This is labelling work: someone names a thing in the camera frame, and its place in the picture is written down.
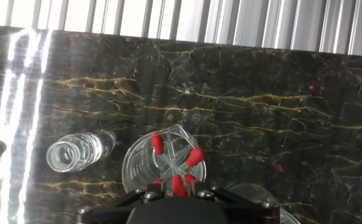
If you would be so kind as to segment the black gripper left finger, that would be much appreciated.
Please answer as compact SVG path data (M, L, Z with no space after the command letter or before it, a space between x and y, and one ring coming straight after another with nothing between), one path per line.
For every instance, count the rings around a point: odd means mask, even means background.
M86 205L79 208L76 214L76 223L126 223L136 207L163 199L165 195L166 184L164 182L148 184L145 189L128 192L111 205L101 207Z

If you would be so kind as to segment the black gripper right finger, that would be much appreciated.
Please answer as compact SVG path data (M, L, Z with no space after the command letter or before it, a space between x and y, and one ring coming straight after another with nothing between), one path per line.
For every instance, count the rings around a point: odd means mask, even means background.
M253 202L229 190L190 182L190 197L212 202L222 212L226 223L280 224L280 205Z

